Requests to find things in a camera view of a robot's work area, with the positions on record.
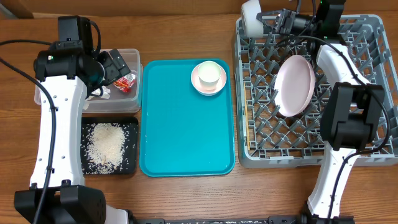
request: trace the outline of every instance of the black tray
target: black tray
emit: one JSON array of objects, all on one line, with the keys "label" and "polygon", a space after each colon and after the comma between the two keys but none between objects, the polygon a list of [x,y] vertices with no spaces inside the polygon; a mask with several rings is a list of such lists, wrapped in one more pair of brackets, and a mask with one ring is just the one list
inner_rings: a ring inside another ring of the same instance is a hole
[{"label": "black tray", "polygon": [[137,140],[138,140],[138,120],[135,117],[118,116],[118,117],[91,117],[91,118],[81,118],[81,144],[80,144],[80,158],[81,158],[81,168],[83,169],[83,174],[90,175],[94,174],[96,171],[95,166],[90,162],[88,155],[86,156],[86,148],[90,143],[87,137],[92,132],[92,124],[100,123],[110,123],[119,124],[123,128],[123,131],[129,131],[129,136],[125,135],[124,139],[124,154],[122,161],[122,170],[116,169],[109,174],[133,174],[136,170],[137,164]]}]

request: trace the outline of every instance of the pink plate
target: pink plate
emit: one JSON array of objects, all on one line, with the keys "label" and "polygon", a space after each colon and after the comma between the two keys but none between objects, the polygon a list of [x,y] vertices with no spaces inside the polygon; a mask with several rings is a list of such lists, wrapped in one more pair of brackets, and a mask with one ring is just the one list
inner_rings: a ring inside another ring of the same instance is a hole
[{"label": "pink plate", "polygon": [[223,69],[223,67],[220,66],[220,68],[221,68],[221,77],[218,80],[216,88],[213,89],[213,90],[206,90],[206,89],[204,89],[202,87],[202,85],[200,83],[200,80],[199,80],[199,75],[198,75],[198,67],[199,67],[199,65],[197,65],[193,69],[193,71],[191,73],[191,82],[192,82],[193,87],[195,87],[195,89],[197,89],[200,94],[205,95],[205,96],[213,96],[213,95],[217,94],[225,86],[225,83],[226,83],[225,70]]},{"label": "pink plate", "polygon": [[301,55],[293,55],[281,66],[275,81],[275,104],[283,116],[295,116],[309,104],[315,86],[311,64]]}]

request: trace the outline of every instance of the food packet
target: food packet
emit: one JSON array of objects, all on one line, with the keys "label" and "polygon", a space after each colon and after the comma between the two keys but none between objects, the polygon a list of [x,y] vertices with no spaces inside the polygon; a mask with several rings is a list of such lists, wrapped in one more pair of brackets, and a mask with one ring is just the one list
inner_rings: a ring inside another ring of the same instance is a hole
[{"label": "food packet", "polygon": [[116,80],[116,82],[113,83],[113,85],[116,86],[116,88],[120,89],[121,91],[125,93],[129,93],[131,91],[131,87],[137,82],[137,72],[134,70],[131,70],[130,74],[127,74],[123,76],[122,78]]}]

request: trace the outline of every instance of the clear plastic container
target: clear plastic container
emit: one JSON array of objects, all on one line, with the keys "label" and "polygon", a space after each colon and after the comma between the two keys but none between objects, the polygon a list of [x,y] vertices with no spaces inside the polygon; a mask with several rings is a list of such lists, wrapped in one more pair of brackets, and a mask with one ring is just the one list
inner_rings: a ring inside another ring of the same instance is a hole
[{"label": "clear plastic container", "polygon": [[[137,72],[136,83],[131,87],[129,93],[125,93],[113,84],[107,86],[111,90],[109,99],[94,97],[86,100],[86,109],[84,113],[135,113],[141,108],[142,98],[142,72],[143,68],[140,64],[139,52],[136,49],[118,49],[124,61],[130,70]],[[35,89],[35,102],[40,104],[40,90]]]}]

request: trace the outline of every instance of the plastic tray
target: plastic tray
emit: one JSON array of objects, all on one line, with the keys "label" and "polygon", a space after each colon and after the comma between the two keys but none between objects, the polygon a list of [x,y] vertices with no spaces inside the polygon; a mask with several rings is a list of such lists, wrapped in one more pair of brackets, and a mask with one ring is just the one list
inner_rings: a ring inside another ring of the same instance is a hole
[{"label": "plastic tray", "polygon": [[[263,17],[271,21],[275,17]],[[386,91],[384,105],[391,119],[392,138],[384,150],[361,156],[356,166],[386,166],[398,163],[398,109],[392,95],[397,94],[398,79],[392,61],[386,33],[380,17],[375,15],[350,15],[341,18],[339,31],[349,48],[351,59],[371,83],[382,85]],[[330,85],[320,68],[315,67],[315,90],[310,107],[299,117],[284,118],[278,115],[274,104],[274,82],[280,61],[289,55],[303,55],[310,63],[305,44],[275,49],[283,37],[264,32],[262,39],[244,36],[241,19],[236,22],[233,44],[234,72],[238,102],[238,154],[244,167],[296,167],[321,164],[323,144],[319,120],[328,102]],[[372,149],[384,138],[384,115],[379,122],[379,132]]]},{"label": "plastic tray", "polygon": [[138,144],[138,120],[135,117],[92,117],[81,118],[81,139],[80,139],[80,158],[83,174],[97,174],[95,166],[91,166],[90,158],[87,156],[86,148],[90,144],[87,137],[93,131],[92,124],[110,123],[118,124],[125,132],[124,139],[124,154],[121,166],[109,174],[133,174],[136,170],[137,164],[137,144]]},{"label": "plastic tray", "polygon": [[[88,107],[85,110],[83,109],[83,113],[135,113],[140,110],[142,98],[142,65],[140,64],[139,52],[136,49],[118,50],[128,67],[137,72],[136,84],[132,86],[130,93],[122,92],[113,84],[107,86],[111,90],[111,97],[109,99],[93,97],[90,100],[86,100]],[[36,87],[34,100],[38,105],[40,105],[39,91]]]},{"label": "plastic tray", "polygon": [[[205,60],[221,65],[225,87],[203,96],[191,84]],[[151,177],[222,175],[235,164],[228,65],[220,59],[158,60],[145,68],[140,167]]]}]

